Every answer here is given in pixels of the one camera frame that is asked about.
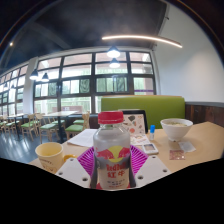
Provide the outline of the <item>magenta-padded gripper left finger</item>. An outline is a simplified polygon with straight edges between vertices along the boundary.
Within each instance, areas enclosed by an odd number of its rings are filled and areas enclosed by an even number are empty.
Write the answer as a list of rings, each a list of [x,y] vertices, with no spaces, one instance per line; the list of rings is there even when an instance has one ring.
[[[56,175],[81,187],[95,189],[97,172],[94,148],[87,149],[78,158],[68,158]]]

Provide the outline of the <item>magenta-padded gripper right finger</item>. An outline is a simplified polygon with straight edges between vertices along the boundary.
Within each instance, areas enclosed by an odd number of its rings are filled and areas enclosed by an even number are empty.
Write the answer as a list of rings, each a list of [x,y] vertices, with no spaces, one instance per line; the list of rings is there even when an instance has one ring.
[[[141,149],[132,146],[130,157],[130,187],[140,188],[149,183],[157,181],[167,175],[171,171],[156,155],[148,156]]]

